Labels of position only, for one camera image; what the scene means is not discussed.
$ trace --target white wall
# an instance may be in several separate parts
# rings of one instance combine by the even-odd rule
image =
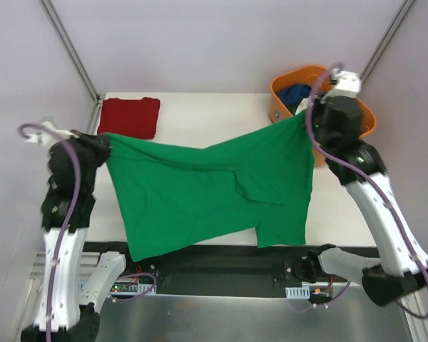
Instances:
[[[375,112],[370,138],[405,217],[428,252],[428,0],[418,1],[362,91]]]
[[[92,105],[38,1],[1,0],[0,342],[14,335],[16,306],[43,246],[47,151],[24,143],[16,128],[52,115],[61,127],[84,130]]]
[[[267,93],[306,63],[361,72],[403,0],[53,0],[100,93]]]

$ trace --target orange bin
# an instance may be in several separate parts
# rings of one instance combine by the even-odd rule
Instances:
[[[285,107],[285,105],[280,101],[280,99],[276,95],[276,92],[287,87],[293,86],[296,83],[305,83],[309,84],[310,86],[314,86],[315,81],[326,70],[327,69],[322,66],[308,65],[275,78],[270,86],[272,98],[269,113],[270,119],[273,122],[276,122],[293,116],[293,114],[287,109],[287,107]],[[327,80],[327,82],[322,85],[321,91],[328,91],[331,88],[332,85],[330,85]],[[357,102],[363,110],[363,134],[361,134],[360,136],[361,138],[363,138],[374,132],[374,130],[376,129],[376,116],[360,99],[357,99]],[[314,149],[314,159],[316,167],[325,164],[325,157],[323,157],[323,155],[321,155],[316,149]]]

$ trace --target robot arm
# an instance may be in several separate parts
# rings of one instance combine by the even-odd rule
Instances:
[[[52,145],[49,150],[49,190],[41,206],[43,215],[46,263],[38,312],[31,326],[21,334],[21,341],[46,341],[47,323],[50,320],[54,341],[95,341],[99,327],[99,313],[116,279],[126,268],[125,251],[103,253],[91,277],[78,291],[81,254],[87,237],[90,216],[95,203],[93,187],[96,169],[109,157],[111,148],[102,136],[57,130],[50,121],[41,125],[62,138],[68,138],[76,153],[81,169],[81,185],[76,206],[68,228],[59,237],[68,208],[73,200],[74,172],[72,162],[60,143],[50,133],[42,130],[26,138],[42,146]],[[58,249],[56,265],[54,253]],[[51,271],[55,267],[53,281]],[[48,317],[48,293],[52,293]]]
[[[311,131],[322,150],[334,157],[327,158],[327,164],[357,203],[376,242],[380,259],[364,258],[325,245],[298,261],[292,273],[305,281],[336,274],[362,284],[369,298],[384,306],[426,285],[417,259],[428,273],[428,255],[417,243],[394,199],[379,153],[359,139],[362,110],[356,97],[361,88],[360,79],[355,73],[337,69],[331,76],[333,89],[319,94],[312,107]],[[347,167],[347,163],[373,181],[389,202],[385,203],[371,182]],[[403,233],[414,251],[409,250]]]

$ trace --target green cloth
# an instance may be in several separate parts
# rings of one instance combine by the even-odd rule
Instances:
[[[108,134],[132,259],[251,227],[259,247],[304,244],[314,166],[304,120],[203,149]]]

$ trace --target blue cloth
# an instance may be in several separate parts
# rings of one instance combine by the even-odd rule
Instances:
[[[286,89],[276,92],[278,98],[284,103],[285,107],[298,106],[303,98],[309,96],[311,87],[308,84],[297,83]]]

